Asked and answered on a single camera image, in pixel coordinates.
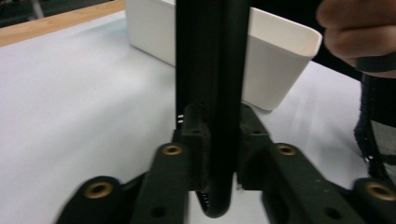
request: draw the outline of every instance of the white container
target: white container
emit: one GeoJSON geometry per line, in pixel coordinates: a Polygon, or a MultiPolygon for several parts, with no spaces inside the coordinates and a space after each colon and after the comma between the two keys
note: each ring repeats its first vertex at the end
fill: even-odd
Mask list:
{"type": "Polygon", "coordinates": [[[321,39],[309,27],[251,9],[243,99],[265,110],[277,108],[317,55],[321,39]]]}
{"type": "MultiPolygon", "coordinates": [[[[175,65],[175,1],[126,0],[125,5],[131,44],[175,65]]],[[[317,31],[252,8],[243,100],[275,109],[320,43],[317,31]]]]}

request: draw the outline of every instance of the white table surface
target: white table surface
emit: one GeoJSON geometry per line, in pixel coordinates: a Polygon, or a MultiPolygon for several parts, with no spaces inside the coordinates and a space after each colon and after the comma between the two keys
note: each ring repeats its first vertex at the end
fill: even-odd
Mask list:
{"type": "MultiPolygon", "coordinates": [[[[129,46],[124,12],[0,48],[0,223],[53,223],[85,180],[147,171],[170,141],[174,91],[174,67],[129,46]]],[[[359,104],[359,82],[311,63],[279,108],[255,111],[274,141],[350,187],[366,176],[359,104]]],[[[265,220],[259,192],[236,192],[218,219],[191,197],[191,223],[265,220]]]]}

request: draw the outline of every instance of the finger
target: finger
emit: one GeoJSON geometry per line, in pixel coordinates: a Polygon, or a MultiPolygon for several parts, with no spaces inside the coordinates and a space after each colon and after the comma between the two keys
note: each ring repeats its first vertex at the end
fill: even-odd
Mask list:
{"type": "Polygon", "coordinates": [[[324,0],[317,19],[326,28],[362,28],[396,25],[395,0],[324,0]]]}
{"type": "Polygon", "coordinates": [[[396,26],[327,29],[324,44],[339,58],[382,56],[396,51],[396,26]]]}

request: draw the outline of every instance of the brass insert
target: brass insert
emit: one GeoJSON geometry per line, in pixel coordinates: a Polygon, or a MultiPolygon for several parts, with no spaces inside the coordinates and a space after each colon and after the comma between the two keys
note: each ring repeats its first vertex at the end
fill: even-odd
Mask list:
{"type": "Polygon", "coordinates": [[[366,188],[367,191],[369,191],[369,193],[371,193],[377,199],[384,201],[396,201],[396,193],[383,185],[371,182],[367,183],[366,188]]]}
{"type": "Polygon", "coordinates": [[[169,155],[169,156],[175,156],[177,154],[180,154],[183,151],[181,147],[178,146],[167,146],[163,149],[163,154],[169,155]]]}
{"type": "Polygon", "coordinates": [[[285,156],[294,156],[295,154],[297,154],[296,149],[292,147],[281,146],[278,147],[277,150],[279,150],[280,154],[283,154],[285,156]]]}
{"type": "Polygon", "coordinates": [[[85,189],[84,196],[90,199],[106,197],[113,190],[113,185],[108,182],[96,182],[85,189]]]}

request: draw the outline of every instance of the wooden table edge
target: wooden table edge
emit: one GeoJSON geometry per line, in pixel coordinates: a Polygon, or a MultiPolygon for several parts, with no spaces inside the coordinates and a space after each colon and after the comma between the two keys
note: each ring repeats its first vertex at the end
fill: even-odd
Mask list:
{"type": "Polygon", "coordinates": [[[124,0],[84,7],[36,21],[28,21],[17,25],[0,28],[0,47],[15,44],[23,40],[50,34],[67,27],[92,21],[125,9],[124,0]]]}

